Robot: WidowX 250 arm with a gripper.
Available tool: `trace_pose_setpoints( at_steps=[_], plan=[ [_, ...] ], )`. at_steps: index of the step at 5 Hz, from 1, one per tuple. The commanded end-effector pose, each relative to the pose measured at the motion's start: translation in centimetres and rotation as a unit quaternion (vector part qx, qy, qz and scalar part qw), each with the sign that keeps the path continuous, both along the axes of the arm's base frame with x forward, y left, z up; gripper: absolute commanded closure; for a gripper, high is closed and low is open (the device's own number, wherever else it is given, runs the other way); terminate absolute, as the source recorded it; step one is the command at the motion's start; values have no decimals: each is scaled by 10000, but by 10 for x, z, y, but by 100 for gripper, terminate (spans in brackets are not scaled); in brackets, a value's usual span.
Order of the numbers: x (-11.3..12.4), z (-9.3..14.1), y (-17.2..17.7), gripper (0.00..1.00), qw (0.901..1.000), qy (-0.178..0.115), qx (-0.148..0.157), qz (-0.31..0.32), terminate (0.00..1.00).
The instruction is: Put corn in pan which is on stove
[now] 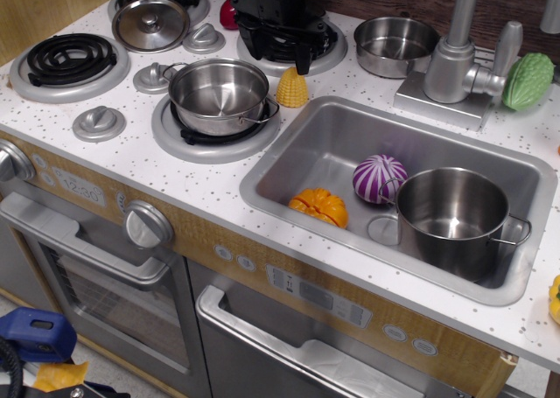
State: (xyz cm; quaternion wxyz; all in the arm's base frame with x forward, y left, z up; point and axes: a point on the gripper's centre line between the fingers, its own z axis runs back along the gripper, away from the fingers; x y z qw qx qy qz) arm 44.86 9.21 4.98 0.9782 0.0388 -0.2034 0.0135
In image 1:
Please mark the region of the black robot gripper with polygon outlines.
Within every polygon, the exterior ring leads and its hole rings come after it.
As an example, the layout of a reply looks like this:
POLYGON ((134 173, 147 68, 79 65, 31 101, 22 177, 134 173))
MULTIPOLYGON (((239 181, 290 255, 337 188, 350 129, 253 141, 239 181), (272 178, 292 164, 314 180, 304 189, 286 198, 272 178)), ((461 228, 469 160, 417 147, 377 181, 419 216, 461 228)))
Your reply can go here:
MULTIPOLYGON (((307 19, 307 0, 232 0, 235 21, 244 45, 252 58, 263 58, 263 24, 302 26, 307 19)), ((291 27, 297 73, 306 75, 312 62, 331 51, 335 32, 325 21, 310 22, 305 28, 291 27)))

